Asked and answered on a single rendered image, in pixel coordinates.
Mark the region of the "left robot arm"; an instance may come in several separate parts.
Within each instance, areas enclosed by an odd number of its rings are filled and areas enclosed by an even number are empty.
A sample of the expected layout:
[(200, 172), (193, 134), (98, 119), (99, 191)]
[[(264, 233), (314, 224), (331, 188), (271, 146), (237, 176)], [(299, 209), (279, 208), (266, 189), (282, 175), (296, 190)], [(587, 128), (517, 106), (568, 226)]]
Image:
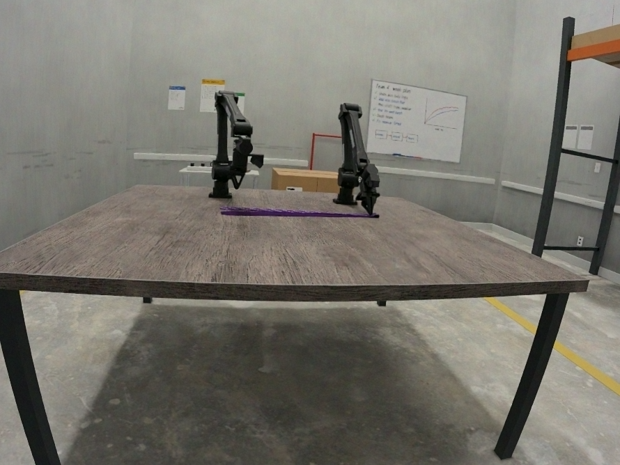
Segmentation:
[(338, 120), (341, 123), (342, 168), (339, 168), (337, 183), (341, 188), (337, 198), (333, 198), (333, 202), (357, 205), (357, 201), (353, 201), (352, 189), (359, 186), (360, 191), (377, 193), (376, 187), (379, 187), (380, 178), (377, 175), (377, 167), (375, 164), (370, 164), (364, 149), (359, 126), (362, 108), (358, 104), (344, 102), (340, 106), (340, 112)]

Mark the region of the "purple striped necktie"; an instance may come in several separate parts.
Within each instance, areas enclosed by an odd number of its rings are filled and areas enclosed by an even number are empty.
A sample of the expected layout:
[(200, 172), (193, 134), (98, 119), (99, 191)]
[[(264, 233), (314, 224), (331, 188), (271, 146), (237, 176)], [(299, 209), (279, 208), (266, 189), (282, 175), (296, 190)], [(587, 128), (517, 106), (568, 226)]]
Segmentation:
[(342, 213), (329, 213), (329, 212), (307, 212), (307, 211), (295, 211), (295, 210), (271, 210), (271, 209), (257, 209), (257, 208), (243, 208), (243, 207), (220, 207), (221, 210), (244, 210), (244, 211), (257, 211), (257, 212), (241, 212), (241, 211), (225, 211), (221, 212), (223, 215), (229, 216), (326, 216), (326, 217), (364, 217), (364, 218), (379, 218), (379, 214), (342, 214)]

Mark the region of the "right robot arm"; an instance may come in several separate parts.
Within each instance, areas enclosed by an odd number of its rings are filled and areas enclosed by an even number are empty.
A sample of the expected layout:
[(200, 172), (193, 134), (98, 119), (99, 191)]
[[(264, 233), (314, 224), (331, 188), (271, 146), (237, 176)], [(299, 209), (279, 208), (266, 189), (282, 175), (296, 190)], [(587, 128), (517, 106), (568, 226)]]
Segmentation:
[(212, 161), (212, 179), (216, 181), (214, 181), (212, 192), (208, 195), (209, 198), (232, 198), (232, 193), (228, 192), (228, 180), (231, 180), (229, 170), (232, 164), (227, 152), (228, 118), (231, 122), (231, 137), (239, 138), (238, 140), (235, 139), (236, 141), (233, 140), (233, 151), (241, 153), (238, 158), (238, 166), (247, 166), (248, 156), (252, 157), (250, 162), (257, 167), (261, 168), (263, 165), (264, 155), (251, 154), (253, 150), (251, 144), (253, 126), (241, 114), (237, 106), (238, 98), (238, 95), (232, 91), (219, 90), (219, 92), (215, 92), (217, 156), (216, 160)]

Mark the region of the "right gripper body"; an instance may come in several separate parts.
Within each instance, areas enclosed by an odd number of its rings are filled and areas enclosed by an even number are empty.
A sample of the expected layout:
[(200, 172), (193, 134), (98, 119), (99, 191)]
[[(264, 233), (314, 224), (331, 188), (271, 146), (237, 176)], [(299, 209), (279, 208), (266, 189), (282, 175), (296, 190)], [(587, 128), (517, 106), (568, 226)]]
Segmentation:
[(239, 158), (239, 152), (233, 152), (233, 160), (232, 160), (232, 165), (230, 165), (230, 170), (229, 172), (232, 173), (240, 173), (240, 171), (236, 171), (237, 170), (241, 170), (242, 171), (246, 171), (247, 170), (247, 166), (238, 166), (238, 158)]

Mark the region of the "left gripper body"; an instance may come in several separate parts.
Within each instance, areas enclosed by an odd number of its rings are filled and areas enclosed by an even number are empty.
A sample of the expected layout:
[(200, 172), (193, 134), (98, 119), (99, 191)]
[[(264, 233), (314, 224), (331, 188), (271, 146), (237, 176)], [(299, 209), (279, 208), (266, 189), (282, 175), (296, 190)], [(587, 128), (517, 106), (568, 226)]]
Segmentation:
[[(356, 200), (356, 201), (357, 201), (357, 200), (362, 200), (362, 201), (363, 201), (366, 197), (370, 197), (370, 198), (372, 198), (372, 197), (376, 197), (376, 196), (377, 196), (377, 197), (380, 197), (380, 193), (374, 193), (374, 192), (363, 192), (363, 191), (361, 191), (361, 192), (359, 192), (359, 193), (358, 193), (358, 195), (356, 196), (355, 200)], [(377, 198), (377, 197), (376, 197), (376, 198)]]

